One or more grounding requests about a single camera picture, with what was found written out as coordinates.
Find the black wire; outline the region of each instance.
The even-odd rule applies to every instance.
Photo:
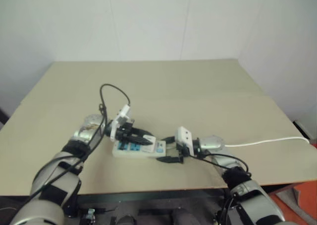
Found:
[[[221,157],[229,157],[229,158],[236,159],[236,160],[240,161],[242,164],[244,164],[244,166],[246,167],[246,172],[247,172],[247,173],[249,172],[249,166],[248,166],[248,164],[245,163],[243,160],[241,160],[241,159],[238,158],[238,157],[234,157],[234,156],[226,155],[226,154],[218,154],[218,153],[208,153],[208,154],[206,154],[205,156],[221,156]]]
[[[92,142],[92,140],[95,138],[95,135],[97,134],[97,132],[99,131],[99,129],[101,128],[102,124],[104,122],[104,118],[102,119],[100,125],[98,126],[97,130],[95,131],[94,135],[92,136],[92,138],[90,139],[90,141],[88,142],[88,146],[90,145],[90,143]],[[35,191],[33,194],[31,194],[29,196],[29,198],[23,203],[23,205],[21,207],[23,207],[25,204],[27,204],[28,202],[30,202],[35,196],[37,196],[39,193],[41,193],[43,190],[45,190],[46,188],[48,188],[51,184],[53,184],[55,181],[57,181],[59,178],[61,178],[63,175],[65,175],[66,173],[70,172],[72,169],[74,169],[76,166],[78,166],[80,163],[84,162],[88,156],[99,146],[101,140],[103,139],[103,134],[101,135],[99,141],[96,143],[96,146],[91,149],[85,156],[83,156],[78,162],[76,162],[75,164],[73,164],[72,166],[70,166],[69,168],[67,168],[66,170],[64,170],[62,173],[60,173],[59,175],[57,175],[55,178],[51,179],[49,182],[47,182],[45,185],[43,185],[41,188],[39,188],[37,191]]]
[[[223,198],[226,200],[227,199],[227,190],[225,188],[222,188],[223,191]]]
[[[22,206],[20,208],[22,208],[25,204],[27,204],[28,202],[30,202],[34,197],[36,197],[39,193],[41,193],[43,190],[45,190],[46,188],[48,188],[51,184],[53,184],[55,181],[57,181],[58,179],[60,179],[63,175],[67,174],[68,172],[70,172],[71,170],[73,170],[74,168],[76,168],[76,166],[78,166],[80,163],[84,162],[90,154],[92,154],[92,152],[99,146],[101,140],[103,139],[104,137],[104,134],[105,134],[105,130],[106,130],[106,127],[104,127],[104,130],[101,131],[101,126],[103,125],[103,123],[105,123],[105,125],[107,125],[107,112],[106,112],[106,104],[105,104],[105,101],[104,101],[104,97],[103,97],[103,87],[105,86],[110,86],[110,87],[113,87],[115,89],[117,89],[118,91],[120,91],[128,100],[128,105],[131,104],[130,102],[130,99],[129,97],[126,95],[126,93],[124,93],[121,89],[119,89],[118,87],[114,86],[114,85],[111,85],[111,84],[103,84],[100,89],[99,89],[99,93],[100,93],[100,98],[101,98],[101,101],[102,101],[102,104],[99,105],[99,110],[101,112],[101,114],[103,115],[103,119],[101,121],[101,123],[99,124],[97,130],[95,131],[95,133],[93,134],[92,138],[90,139],[90,141],[87,143],[87,146],[89,146],[92,142],[92,140],[94,140],[97,132],[99,131],[100,134],[101,134],[101,137],[99,139],[99,141],[96,143],[95,147],[92,148],[85,156],[83,156],[78,162],[76,162],[75,164],[73,164],[72,166],[70,166],[69,168],[67,168],[66,170],[64,170],[62,173],[60,173],[59,175],[57,175],[55,178],[51,179],[49,182],[47,182],[45,185],[43,185],[41,188],[39,188],[37,191],[35,191],[33,194],[31,194],[29,196],[29,198],[24,201],[24,203],[22,204]],[[40,169],[40,171],[42,171],[45,166],[48,166],[50,163],[52,163],[55,159],[51,160],[50,162],[48,162],[46,165],[44,165],[44,167],[42,167]]]
[[[221,214],[220,214],[220,217],[219,217],[219,220],[218,220],[218,224],[222,224],[222,220],[223,220],[223,215],[226,211],[226,208],[227,208],[227,205],[230,201],[230,198],[227,198],[224,202],[223,202],[223,205],[222,205],[222,208],[221,208]]]
[[[39,174],[42,172],[42,170],[44,170],[46,167],[48,167],[50,164],[54,163],[54,162],[58,162],[60,160],[64,160],[64,159],[68,159],[68,158],[76,158],[77,156],[64,156],[64,157],[58,157],[58,158],[54,158],[51,161],[47,162],[44,166],[42,166],[42,168],[40,168],[40,170],[36,173],[36,175],[34,176],[33,182],[36,180],[36,178],[39,176]]]
[[[196,159],[196,160],[199,160],[199,161],[203,161],[203,162],[207,162],[207,163],[209,163],[209,164],[212,164],[212,165],[214,165],[214,166],[216,166],[216,167],[220,167],[220,168],[223,168],[223,169],[230,169],[229,167],[224,167],[224,166],[221,166],[221,165],[219,165],[219,164],[217,164],[217,163],[207,161],[207,160],[205,160],[205,159],[199,159],[199,158],[194,157],[194,156],[191,156],[191,155],[189,155],[189,156],[190,156],[191,158]]]
[[[229,211],[229,209],[230,209],[230,207],[231,207],[231,205],[233,203],[233,200],[234,200],[233,198],[230,200],[229,205],[228,205],[228,207],[226,209],[226,214],[225,214],[225,217],[224,217],[223,225],[227,225],[227,222],[228,222],[228,211]]]

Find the beige tabletop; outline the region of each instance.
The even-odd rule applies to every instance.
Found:
[[[301,134],[236,60],[56,62],[0,131],[0,195],[27,195],[37,170],[60,151],[84,118],[98,113],[103,83],[131,99],[135,126],[158,138],[185,126],[193,137],[212,134],[227,144]],[[105,89],[109,118],[125,104]],[[105,138],[80,174],[81,194],[225,187],[215,168],[118,159]],[[302,140],[229,148],[261,185],[317,178],[317,150]]]

